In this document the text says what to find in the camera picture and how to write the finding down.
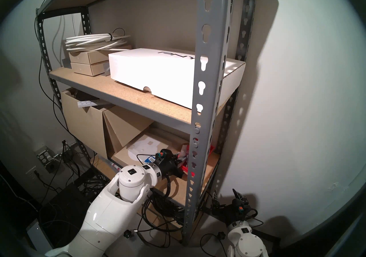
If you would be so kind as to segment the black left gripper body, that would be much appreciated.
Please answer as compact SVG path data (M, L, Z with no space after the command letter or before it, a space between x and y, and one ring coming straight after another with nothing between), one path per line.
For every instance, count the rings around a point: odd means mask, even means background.
M160 152L156 153L156 164L162 178L172 175L180 179L183 177L184 172L178 167L180 163L178 156L178 154L173 154L169 149L161 149Z

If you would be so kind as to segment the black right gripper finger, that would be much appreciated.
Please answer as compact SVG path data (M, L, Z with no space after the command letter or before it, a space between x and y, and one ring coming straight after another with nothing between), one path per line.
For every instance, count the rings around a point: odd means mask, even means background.
M212 213L221 213L221 205L216 191L212 194Z
M234 188L232 189L235 199L240 200L243 204L248 204L248 200L245 196L237 192Z

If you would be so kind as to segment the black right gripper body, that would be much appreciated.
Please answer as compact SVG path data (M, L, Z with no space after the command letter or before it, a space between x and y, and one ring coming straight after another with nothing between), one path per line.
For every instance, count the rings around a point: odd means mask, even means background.
M226 226L229 226L237 221L247 221L248 219L253 219L257 215L258 211L249 205L249 201L247 199L233 199L230 205L225 205L221 209L222 221Z

